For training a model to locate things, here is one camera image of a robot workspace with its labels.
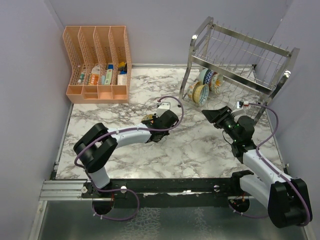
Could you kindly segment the blue orange floral bowl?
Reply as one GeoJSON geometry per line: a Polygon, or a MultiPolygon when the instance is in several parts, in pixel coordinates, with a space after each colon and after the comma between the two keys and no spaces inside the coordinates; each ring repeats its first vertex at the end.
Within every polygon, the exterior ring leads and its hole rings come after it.
{"type": "Polygon", "coordinates": [[[153,114],[147,114],[142,118],[141,122],[153,121],[153,119],[154,119],[154,115],[153,114]]]}

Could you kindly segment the blue yellow sun bowl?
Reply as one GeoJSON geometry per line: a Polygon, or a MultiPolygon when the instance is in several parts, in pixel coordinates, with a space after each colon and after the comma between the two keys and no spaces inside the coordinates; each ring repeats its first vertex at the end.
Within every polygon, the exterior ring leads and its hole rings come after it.
{"type": "Polygon", "coordinates": [[[198,103],[196,103],[197,105],[199,106],[203,106],[206,101],[207,101],[207,98],[209,96],[209,92],[210,92],[210,88],[207,84],[200,84],[200,96],[199,96],[199,101],[198,103]]]}

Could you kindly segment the orange star flower bowl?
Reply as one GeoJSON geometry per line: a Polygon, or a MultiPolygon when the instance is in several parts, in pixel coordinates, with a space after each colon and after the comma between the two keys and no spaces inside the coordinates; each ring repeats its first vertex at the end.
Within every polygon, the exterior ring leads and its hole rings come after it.
{"type": "Polygon", "coordinates": [[[222,74],[214,72],[210,82],[211,92],[218,95],[220,93],[220,87],[223,81],[224,81],[224,76],[222,74]]]}

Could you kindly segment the green leaf orange flower bowl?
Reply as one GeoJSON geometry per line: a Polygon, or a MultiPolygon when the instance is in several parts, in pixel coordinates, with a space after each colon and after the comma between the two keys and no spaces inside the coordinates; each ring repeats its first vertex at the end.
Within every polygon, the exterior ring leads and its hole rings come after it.
{"type": "Polygon", "coordinates": [[[187,96],[190,100],[192,100],[195,103],[199,102],[200,98],[200,83],[195,82],[194,84],[190,85],[187,89],[187,96]]]}

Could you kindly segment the red patterned bowl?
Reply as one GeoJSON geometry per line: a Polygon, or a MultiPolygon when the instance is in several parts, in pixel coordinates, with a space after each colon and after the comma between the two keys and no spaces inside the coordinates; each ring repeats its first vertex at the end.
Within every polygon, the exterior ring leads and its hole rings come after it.
{"type": "Polygon", "coordinates": [[[204,77],[203,77],[203,83],[207,84],[209,86],[209,89],[211,92],[215,91],[217,78],[218,78],[217,72],[212,71],[210,69],[206,70],[204,77]]]}

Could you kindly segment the teal bowl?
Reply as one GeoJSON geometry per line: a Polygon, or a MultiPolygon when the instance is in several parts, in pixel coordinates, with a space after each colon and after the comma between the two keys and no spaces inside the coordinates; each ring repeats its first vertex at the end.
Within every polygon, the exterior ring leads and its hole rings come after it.
{"type": "Polygon", "coordinates": [[[198,82],[202,85],[210,83],[209,73],[209,69],[203,69],[197,77],[198,82]]]}

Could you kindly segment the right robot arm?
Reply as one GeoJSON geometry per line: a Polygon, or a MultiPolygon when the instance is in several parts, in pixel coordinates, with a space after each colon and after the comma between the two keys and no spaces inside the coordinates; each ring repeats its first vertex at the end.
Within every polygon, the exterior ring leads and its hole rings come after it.
{"type": "Polygon", "coordinates": [[[254,120],[246,115],[235,120],[228,106],[203,110],[202,114],[215,128],[229,135],[233,156],[250,169],[232,174],[230,191],[236,196],[244,192],[253,196],[267,209],[277,228],[308,225],[312,209],[307,184],[284,173],[261,154],[260,146],[252,139],[254,120]]]}

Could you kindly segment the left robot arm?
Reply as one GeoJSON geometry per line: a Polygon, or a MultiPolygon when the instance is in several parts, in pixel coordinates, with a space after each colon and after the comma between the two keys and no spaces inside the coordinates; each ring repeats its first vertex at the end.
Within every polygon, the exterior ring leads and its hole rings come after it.
{"type": "Polygon", "coordinates": [[[169,130],[178,123],[178,116],[173,111],[166,110],[161,116],[152,115],[151,119],[128,128],[107,128],[101,122],[95,124],[73,146],[73,151],[94,183],[94,193],[101,198],[110,193],[111,180],[105,165],[114,150],[138,143],[157,143],[169,135],[169,130]]]}

